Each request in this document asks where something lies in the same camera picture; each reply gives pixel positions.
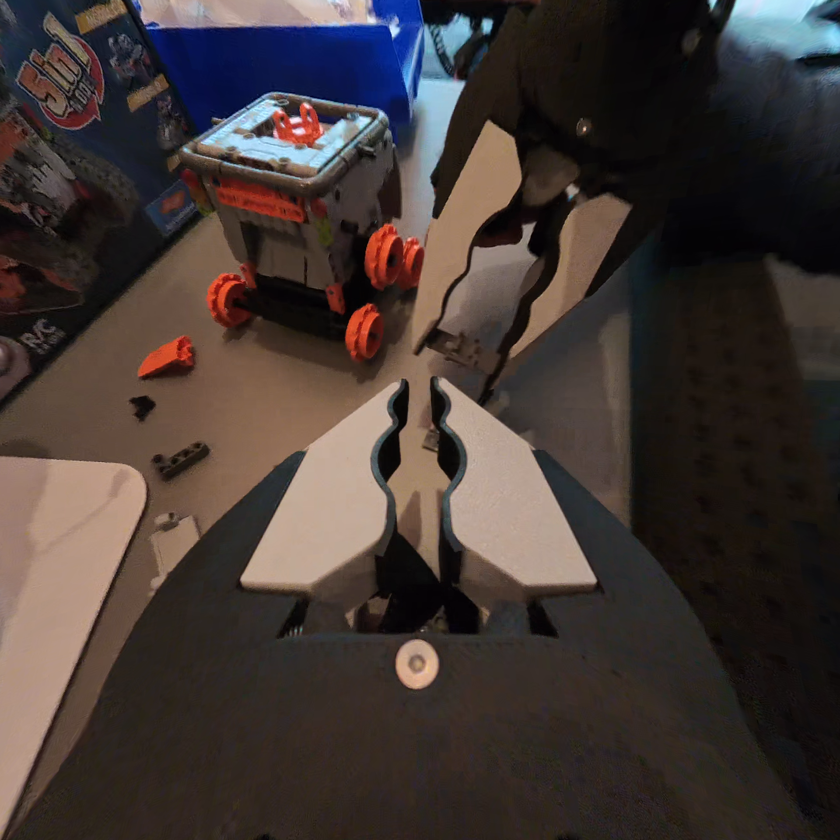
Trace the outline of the person's right forearm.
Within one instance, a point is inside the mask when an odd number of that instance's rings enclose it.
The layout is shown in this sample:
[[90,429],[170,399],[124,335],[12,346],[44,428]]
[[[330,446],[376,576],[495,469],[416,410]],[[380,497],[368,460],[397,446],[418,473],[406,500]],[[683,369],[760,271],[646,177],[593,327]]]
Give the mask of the person's right forearm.
[[774,255],[839,267],[838,19],[731,18],[706,133],[668,210],[678,265]]

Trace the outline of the orange toy gear wheel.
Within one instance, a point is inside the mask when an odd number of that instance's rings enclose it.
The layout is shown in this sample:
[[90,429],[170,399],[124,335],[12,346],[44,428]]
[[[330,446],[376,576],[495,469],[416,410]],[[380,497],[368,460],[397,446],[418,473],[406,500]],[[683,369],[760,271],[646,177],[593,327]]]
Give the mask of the orange toy gear wheel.
[[402,265],[397,277],[397,285],[402,291],[417,288],[421,279],[425,258],[425,248],[416,237],[409,237],[403,243]]
[[215,323],[224,329],[249,325],[255,316],[245,304],[249,302],[249,291],[254,288],[254,272],[249,264],[242,264],[238,273],[218,275],[206,294],[206,304]]
[[351,360],[371,361],[379,352],[384,337],[384,319],[374,303],[356,309],[347,324],[344,342]]
[[382,225],[370,237],[364,252],[364,273],[375,290],[383,291],[396,282],[403,255],[403,240],[393,224]]

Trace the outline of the blue plastic bin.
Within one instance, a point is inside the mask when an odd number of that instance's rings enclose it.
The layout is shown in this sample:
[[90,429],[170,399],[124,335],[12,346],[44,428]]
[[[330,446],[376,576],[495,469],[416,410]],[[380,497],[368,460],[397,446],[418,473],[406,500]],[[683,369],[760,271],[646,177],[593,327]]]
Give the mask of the blue plastic bin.
[[374,24],[307,27],[144,23],[155,54],[201,131],[269,92],[382,110],[394,142],[413,122],[424,57],[417,1],[373,2]]

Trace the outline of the black dimpled mat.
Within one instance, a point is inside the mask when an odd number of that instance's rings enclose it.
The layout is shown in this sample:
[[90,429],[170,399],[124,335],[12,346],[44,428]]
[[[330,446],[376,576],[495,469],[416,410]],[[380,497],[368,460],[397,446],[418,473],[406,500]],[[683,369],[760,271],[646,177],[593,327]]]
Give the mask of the black dimpled mat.
[[761,260],[633,282],[633,530],[813,838],[838,838],[838,505]]

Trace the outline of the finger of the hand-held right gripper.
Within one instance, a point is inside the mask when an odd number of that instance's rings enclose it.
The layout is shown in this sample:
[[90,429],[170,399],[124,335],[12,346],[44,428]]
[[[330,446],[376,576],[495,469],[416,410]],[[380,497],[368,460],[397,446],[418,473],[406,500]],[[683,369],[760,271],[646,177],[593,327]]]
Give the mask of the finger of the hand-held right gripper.
[[522,183],[512,134],[486,122],[440,215],[427,231],[415,301],[415,352],[419,354],[445,317],[450,293],[469,273],[475,240],[508,208]]
[[542,255],[527,272],[511,326],[498,346],[497,362],[481,388],[482,402],[583,302],[632,209],[615,195],[577,198],[569,206],[555,206],[545,216]]

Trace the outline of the light grey angled toy piece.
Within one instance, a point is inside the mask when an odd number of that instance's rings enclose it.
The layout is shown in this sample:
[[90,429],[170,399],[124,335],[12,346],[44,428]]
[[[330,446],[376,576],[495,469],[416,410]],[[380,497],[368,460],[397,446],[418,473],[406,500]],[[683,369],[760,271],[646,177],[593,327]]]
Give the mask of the light grey angled toy piece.
[[200,536],[194,516],[181,516],[171,511],[154,518],[150,542],[157,573],[150,582],[152,592],[160,588],[165,578],[184,559]]

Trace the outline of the black grey toy robot vehicle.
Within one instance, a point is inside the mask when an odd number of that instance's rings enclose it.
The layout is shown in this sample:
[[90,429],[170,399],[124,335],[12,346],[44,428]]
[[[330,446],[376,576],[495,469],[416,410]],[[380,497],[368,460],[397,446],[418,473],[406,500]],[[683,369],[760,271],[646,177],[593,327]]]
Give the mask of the black grey toy robot vehicle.
[[239,266],[254,272],[245,304],[254,319],[345,344],[356,309],[402,291],[397,282],[375,290],[364,273],[370,237],[402,215],[382,110],[269,92],[178,156],[194,200],[215,212]]

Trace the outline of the blue robot kit box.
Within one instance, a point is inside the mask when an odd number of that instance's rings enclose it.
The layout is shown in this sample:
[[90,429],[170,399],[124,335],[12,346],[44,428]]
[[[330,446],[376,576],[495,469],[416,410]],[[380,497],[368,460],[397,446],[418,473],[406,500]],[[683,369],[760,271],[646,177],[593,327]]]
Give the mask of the blue robot kit box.
[[193,135],[138,2],[1,2],[2,403],[197,217]]

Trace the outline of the orange triangular toy piece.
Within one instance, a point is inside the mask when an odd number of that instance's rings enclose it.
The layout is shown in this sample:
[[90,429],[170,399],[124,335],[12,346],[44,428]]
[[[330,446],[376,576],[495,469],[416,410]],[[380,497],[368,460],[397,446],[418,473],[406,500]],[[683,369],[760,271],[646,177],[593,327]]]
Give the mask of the orange triangular toy piece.
[[138,378],[147,380],[172,372],[190,371],[194,364],[192,339],[182,335],[150,352],[140,364]]

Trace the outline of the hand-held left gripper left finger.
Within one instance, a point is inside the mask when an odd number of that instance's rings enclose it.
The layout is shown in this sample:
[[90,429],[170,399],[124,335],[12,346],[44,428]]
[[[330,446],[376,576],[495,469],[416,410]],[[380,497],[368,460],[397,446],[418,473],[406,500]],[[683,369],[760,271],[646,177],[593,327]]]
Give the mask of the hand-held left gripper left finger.
[[240,576],[245,590],[310,602],[377,591],[376,559],[396,530],[387,481],[401,463],[409,393],[405,379],[389,384],[305,449]]

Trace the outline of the clear plastic bags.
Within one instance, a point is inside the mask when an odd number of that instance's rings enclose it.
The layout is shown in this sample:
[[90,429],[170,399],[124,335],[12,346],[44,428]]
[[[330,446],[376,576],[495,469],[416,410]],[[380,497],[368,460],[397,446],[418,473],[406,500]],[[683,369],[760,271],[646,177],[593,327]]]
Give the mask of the clear plastic bags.
[[147,28],[266,28],[349,25],[400,27],[365,1],[138,1]]

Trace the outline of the wooden book stand white base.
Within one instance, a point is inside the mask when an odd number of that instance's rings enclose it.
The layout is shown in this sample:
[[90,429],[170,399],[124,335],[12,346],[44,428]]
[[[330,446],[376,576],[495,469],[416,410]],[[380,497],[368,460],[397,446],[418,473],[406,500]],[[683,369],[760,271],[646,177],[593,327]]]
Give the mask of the wooden book stand white base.
[[144,513],[128,465],[1,458],[1,825],[35,766]]

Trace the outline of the dark grey toy beam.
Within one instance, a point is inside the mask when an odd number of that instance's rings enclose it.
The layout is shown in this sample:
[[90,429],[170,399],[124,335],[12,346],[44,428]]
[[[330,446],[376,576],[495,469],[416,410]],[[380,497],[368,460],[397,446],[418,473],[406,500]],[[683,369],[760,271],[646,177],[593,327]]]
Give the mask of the dark grey toy beam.
[[175,452],[173,455],[154,455],[151,459],[158,477],[162,481],[169,481],[179,476],[187,469],[194,467],[197,463],[209,456],[210,447],[204,442],[195,442]]

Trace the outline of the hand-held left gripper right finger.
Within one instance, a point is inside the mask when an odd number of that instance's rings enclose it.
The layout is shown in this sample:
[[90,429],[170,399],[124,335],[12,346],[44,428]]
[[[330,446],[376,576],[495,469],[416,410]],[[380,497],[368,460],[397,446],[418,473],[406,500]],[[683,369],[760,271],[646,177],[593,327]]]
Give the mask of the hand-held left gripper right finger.
[[431,380],[440,509],[439,570],[472,602],[590,593],[597,578],[535,449],[447,379]]

